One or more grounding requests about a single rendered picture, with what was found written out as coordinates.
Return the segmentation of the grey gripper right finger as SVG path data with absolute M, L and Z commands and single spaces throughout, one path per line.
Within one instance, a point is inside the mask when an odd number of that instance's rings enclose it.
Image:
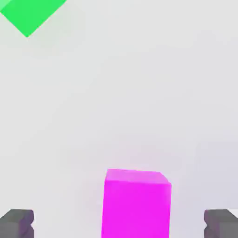
M 238 209 L 205 210 L 204 221 L 204 238 L 238 238 Z

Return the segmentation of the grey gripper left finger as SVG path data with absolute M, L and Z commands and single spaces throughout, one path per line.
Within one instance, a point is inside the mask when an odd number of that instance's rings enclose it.
M 9 210 L 0 218 L 0 238 L 34 238 L 33 221 L 33 210 Z

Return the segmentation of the small magenta cube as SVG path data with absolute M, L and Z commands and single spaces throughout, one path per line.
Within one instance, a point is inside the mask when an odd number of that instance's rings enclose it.
M 108 169 L 101 238 L 169 238 L 171 192 L 160 172 Z

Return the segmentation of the small green cube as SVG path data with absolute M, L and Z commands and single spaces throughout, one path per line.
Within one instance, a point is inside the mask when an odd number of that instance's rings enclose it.
M 29 37 L 66 0 L 0 0 L 0 13 Z

